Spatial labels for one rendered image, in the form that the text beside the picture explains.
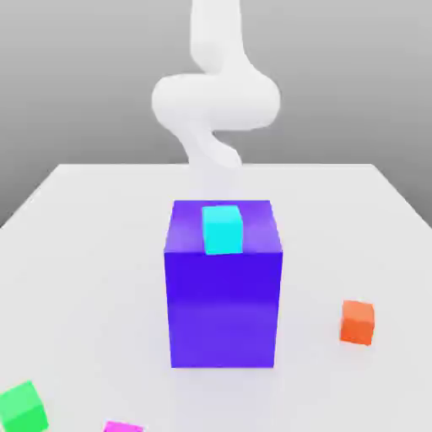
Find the small magenta cube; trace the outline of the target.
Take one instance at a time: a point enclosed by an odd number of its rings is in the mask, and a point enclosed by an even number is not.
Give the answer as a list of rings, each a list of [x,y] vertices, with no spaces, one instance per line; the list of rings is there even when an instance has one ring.
[[[103,432],[144,432],[143,426],[116,422],[116,421],[107,421]]]

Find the small orange cube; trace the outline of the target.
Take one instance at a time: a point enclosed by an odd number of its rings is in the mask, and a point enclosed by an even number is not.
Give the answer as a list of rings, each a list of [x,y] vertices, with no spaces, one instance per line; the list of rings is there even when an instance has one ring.
[[[342,307],[340,340],[370,346],[375,329],[375,310],[370,303],[345,300]]]

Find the small green cube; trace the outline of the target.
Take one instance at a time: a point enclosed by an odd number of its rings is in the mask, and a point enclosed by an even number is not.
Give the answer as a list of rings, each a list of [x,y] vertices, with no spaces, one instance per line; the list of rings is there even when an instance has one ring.
[[[34,384],[26,381],[0,394],[3,432],[45,432],[48,419]]]

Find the large purple box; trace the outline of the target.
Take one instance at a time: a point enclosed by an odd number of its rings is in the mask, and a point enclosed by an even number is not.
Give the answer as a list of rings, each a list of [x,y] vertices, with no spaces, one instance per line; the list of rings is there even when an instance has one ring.
[[[165,241],[170,362],[174,368],[274,365],[283,248],[268,200],[236,201],[241,254],[208,255],[202,209],[176,200]]]

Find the small cyan cube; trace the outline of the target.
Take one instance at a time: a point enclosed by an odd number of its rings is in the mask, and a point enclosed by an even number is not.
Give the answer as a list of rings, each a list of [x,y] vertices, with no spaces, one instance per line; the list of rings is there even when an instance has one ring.
[[[202,237],[207,255],[243,252],[243,219],[235,205],[202,208]]]

